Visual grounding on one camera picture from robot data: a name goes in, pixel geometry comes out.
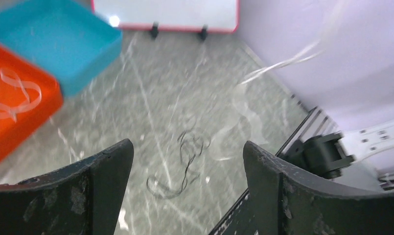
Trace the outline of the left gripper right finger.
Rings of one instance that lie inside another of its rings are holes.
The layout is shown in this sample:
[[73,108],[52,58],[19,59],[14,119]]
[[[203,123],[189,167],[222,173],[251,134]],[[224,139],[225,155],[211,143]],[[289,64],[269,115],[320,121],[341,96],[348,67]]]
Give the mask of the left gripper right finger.
[[394,235],[394,192],[326,180],[251,141],[243,160],[261,235]]

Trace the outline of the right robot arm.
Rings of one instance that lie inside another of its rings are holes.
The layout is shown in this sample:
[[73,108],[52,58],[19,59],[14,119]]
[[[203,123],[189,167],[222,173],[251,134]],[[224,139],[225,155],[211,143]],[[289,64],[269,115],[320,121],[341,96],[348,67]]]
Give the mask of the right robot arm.
[[342,175],[342,168],[393,148],[394,120],[358,131],[297,139],[282,159],[322,178],[333,179]]

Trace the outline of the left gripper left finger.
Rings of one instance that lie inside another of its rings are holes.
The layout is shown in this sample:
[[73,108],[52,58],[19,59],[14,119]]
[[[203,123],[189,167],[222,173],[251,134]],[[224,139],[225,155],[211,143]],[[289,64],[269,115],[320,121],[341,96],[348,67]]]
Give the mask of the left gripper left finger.
[[124,139],[58,170],[0,185],[0,235],[112,235],[134,159]]

